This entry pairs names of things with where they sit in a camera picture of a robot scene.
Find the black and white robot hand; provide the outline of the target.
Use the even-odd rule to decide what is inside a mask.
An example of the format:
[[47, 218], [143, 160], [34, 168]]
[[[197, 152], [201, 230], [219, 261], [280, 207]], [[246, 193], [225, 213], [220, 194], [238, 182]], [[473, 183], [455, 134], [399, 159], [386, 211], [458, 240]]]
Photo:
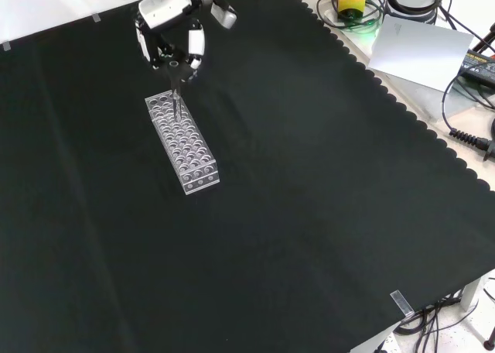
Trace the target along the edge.
[[[203, 61], [206, 36], [202, 23], [193, 16], [202, 7], [225, 29], [237, 21], [237, 12], [224, 0], [142, 0], [135, 16], [135, 31], [144, 59], [155, 70], [164, 70], [173, 84], [191, 81]], [[188, 28], [187, 50], [168, 42], [167, 29], [180, 23]]]

